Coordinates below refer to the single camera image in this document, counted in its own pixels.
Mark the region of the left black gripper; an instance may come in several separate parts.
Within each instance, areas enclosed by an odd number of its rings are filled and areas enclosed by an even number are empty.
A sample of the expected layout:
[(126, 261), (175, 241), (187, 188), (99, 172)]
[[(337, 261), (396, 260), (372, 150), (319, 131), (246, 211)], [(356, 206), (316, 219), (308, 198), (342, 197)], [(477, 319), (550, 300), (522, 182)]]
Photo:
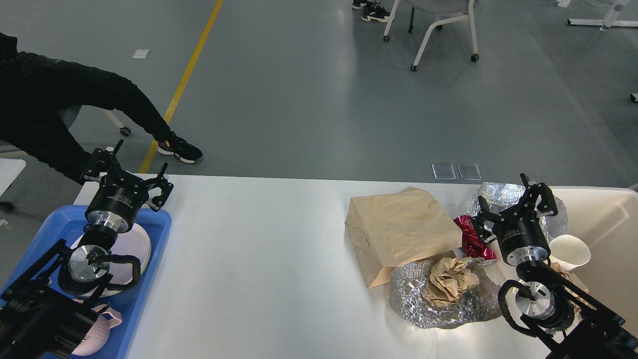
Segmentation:
[[(154, 178), (146, 180), (123, 171), (116, 154), (124, 142), (120, 139), (111, 150), (96, 148), (82, 172), (84, 181), (99, 184), (86, 210), (86, 232), (96, 230), (99, 226), (117, 234), (128, 232), (134, 226), (142, 204), (158, 212), (173, 191), (174, 185), (165, 175), (168, 162), (164, 163)], [(150, 191), (156, 188), (160, 189), (160, 193), (150, 197)]]

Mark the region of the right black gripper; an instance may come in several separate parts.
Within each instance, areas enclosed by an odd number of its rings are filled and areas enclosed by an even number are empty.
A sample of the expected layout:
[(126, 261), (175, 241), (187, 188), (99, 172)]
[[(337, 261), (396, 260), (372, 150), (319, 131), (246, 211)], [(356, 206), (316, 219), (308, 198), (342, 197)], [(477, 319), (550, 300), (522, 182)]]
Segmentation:
[(472, 216), (472, 227), (477, 238), (486, 245), (497, 242), (502, 259), (509, 265), (527, 261), (546, 261), (549, 248), (539, 218), (556, 216), (558, 207), (552, 190), (544, 182), (531, 182), (525, 173), (520, 173), (525, 188), (519, 199), (519, 216), (499, 216), (504, 206), (496, 206), (495, 212), (489, 202), (478, 196), (478, 212)]

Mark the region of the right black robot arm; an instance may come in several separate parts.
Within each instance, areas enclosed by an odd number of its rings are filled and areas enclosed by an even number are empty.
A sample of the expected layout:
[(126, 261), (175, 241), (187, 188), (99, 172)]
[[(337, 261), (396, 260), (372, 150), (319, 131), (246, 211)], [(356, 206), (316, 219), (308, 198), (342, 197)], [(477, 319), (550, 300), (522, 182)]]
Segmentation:
[(540, 218), (556, 216), (552, 190), (544, 182), (520, 175), (524, 193), (499, 213), (478, 196), (474, 223), (492, 234), (502, 259), (515, 267), (518, 280), (506, 280), (497, 294), (504, 320), (525, 336), (540, 339), (550, 359), (635, 359), (637, 339), (624, 329), (625, 320), (576, 284), (561, 277), (547, 263), (551, 248)]

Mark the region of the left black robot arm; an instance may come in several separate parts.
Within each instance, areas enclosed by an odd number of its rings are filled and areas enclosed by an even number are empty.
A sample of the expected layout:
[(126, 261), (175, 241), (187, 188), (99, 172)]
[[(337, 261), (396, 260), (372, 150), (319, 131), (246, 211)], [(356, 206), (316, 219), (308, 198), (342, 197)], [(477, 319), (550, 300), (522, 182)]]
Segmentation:
[(3, 359), (123, 359), (168, 241), (168, 164), (151, 178), (96, 149), (87, 206), (46, 218), (1, 291)]

